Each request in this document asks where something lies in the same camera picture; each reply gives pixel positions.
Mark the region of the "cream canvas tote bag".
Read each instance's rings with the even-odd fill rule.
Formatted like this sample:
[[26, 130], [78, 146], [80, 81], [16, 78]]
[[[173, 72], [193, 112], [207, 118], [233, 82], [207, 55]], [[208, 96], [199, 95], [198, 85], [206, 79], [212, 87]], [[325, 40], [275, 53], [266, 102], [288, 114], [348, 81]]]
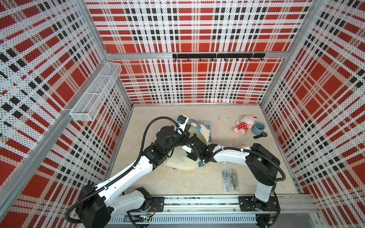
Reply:
[[[209, 144], [212, 141], [211, 137], [211, 123], [190, 120], [188, 122], [190, 128], [190, 138], [196, 136], [197, 139], [205, 144]], [[196, 154], [197, 145], [192, 146], [192, 142], [187, 145], [179, 146], [174, 149], [173, 155], [164, 162], [164, 166], [173, 168], [175, 170], [193, 170], [204, 166], [201, 159]]]

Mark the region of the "clear case green compass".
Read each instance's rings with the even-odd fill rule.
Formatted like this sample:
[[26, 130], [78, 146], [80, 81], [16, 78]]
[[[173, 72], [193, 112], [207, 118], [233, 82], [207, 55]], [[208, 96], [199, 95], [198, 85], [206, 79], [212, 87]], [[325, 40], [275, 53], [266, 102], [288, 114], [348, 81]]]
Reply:
[[231, 168], [229, 170], [229, 178], [230, 178], [230, 191], [237, 192], [239, 190], [239, 183], [238, 183], [238, 174], [235, 169]]

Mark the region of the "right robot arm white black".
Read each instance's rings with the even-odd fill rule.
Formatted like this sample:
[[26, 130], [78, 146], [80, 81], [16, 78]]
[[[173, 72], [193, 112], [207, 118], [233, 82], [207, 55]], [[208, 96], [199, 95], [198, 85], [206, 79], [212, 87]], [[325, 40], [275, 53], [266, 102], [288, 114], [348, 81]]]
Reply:
[[277, 183], [284, 181], [286, 175], [280, 168], [279, 159], [261, 144], [254, 143], [245, 148], [225, 147], [214, 143], [205, 144], [196, 136], [192, 136], [182, 148], [192, 160], [246, 165], [257, 180], [254, 196], [248, 203], [242, 204], [246, 211], [265, 211], [270, 203], [279, 208], [279, 203], [271, 195], [275, 193]]

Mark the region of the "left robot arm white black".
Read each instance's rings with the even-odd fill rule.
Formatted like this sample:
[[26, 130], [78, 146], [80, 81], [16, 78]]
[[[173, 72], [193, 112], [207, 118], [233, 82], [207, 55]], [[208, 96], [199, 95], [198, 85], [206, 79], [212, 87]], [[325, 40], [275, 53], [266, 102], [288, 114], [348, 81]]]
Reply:
[[144, 132], [140, 152], [137, 159], [127, 168], [106, 181], [92, 186], [84, 186], [79, 194], [79, 199], [65, 213], [65, 220], [69, 223], [83, 224], [85, 228], [103, 228], [117, 211], [114, 202], [128, 187], [139, 178], [152, 172], [164, 163], [168, 154], [176, 147], [186, 143], [189, 132], [185, 130], [189, 117], [180, 115], [177, 121], [170, 117], [161, 116], [153, 119], [169, 120], [172, 126], [165, 126], [156, 134], [156, 140], [147, 148], [144, 147], [147, 131]]

